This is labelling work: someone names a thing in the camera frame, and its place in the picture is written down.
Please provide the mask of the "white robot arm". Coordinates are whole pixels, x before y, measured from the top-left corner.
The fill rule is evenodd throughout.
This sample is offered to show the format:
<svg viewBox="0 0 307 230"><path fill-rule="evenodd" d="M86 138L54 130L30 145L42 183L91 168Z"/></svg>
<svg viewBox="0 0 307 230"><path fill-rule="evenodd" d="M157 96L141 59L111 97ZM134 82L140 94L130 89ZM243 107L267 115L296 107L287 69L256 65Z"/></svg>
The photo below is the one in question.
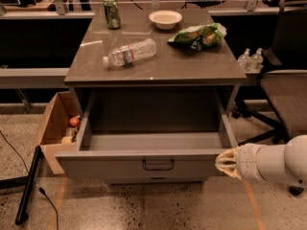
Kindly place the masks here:
<svg viewBox="0 0 307 230"><path fill-rule="evenodd" d="M283 145L244 144L227 149L215 160L216 168L251 183L273 182L307 187L307 135Z"/></svg>

